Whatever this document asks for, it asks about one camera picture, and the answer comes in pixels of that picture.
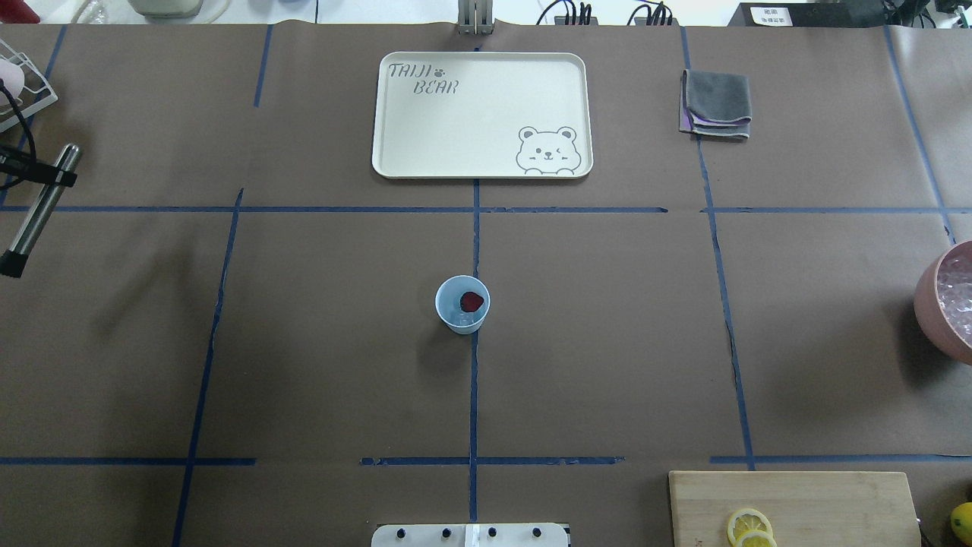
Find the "gray towel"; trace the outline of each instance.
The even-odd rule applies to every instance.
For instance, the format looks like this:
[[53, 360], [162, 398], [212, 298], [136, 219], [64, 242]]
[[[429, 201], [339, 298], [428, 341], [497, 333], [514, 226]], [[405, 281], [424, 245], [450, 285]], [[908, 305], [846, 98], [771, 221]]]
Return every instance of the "gray towel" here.
[[702, 135], [748, 138], [752, 122], [749, 78], [684, 70], [678, 130]]

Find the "bowl of ice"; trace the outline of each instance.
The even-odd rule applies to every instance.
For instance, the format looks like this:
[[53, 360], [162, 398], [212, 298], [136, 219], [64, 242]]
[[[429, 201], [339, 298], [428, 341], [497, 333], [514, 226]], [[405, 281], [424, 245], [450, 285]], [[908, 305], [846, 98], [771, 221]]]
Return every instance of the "bowl of ice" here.
[[972, 241], [952, 247], [924, 271], [915, 316], [928, 340], [972, 365]]

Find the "bear drawing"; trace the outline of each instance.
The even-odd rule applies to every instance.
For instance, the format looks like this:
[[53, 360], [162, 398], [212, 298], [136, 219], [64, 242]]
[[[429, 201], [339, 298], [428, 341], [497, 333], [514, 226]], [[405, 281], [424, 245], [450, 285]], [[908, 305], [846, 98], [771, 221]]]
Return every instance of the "bear drawing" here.
[[580, 167], [580, 153], [573, 145], [577, 131], [559, 128], [556, 131], [520, 129], [520, 153], [516, 164], [524, 174], [573, 174]]

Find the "table surface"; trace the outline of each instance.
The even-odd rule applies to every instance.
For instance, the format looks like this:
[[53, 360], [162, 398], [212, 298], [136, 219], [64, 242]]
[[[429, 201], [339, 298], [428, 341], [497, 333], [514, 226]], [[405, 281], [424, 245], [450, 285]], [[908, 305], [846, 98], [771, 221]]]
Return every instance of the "table surface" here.
[[[3, 38], [61, 95], [34, 118], [39, 156], [85, 156], [24, 278], [0, 279], [0, 543], [351, 546], [478, 520], [670, 545], [670, 470], [759, 469], [904, 471], [955, 545], [972, 367], [911, 298], [972, 238], [972, 34]], [[474, 50], [584, 59], [587, 177], [373, 172], [380, 59]], [[686, 65], [749, 76], [748, 142], [677, 132]], [[36, 192], [0, 197], [0, 240]], [[435, 315], [454, 274], [492, 295], [470, 337]]]

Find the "strawberry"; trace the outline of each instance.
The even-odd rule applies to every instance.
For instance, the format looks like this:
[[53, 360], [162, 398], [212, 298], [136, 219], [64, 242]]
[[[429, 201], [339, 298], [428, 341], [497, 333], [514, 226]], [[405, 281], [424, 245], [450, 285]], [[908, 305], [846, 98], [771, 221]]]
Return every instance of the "strawberry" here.
[[459, 299], [459, 308], [466, 313], [469, 313], [471, 311], [479, 310], [479, 307], [483, 305], [483, 302], [486, 302], [483, 300], [483, 297], [469, 291], [463, 295], [463, 298]]

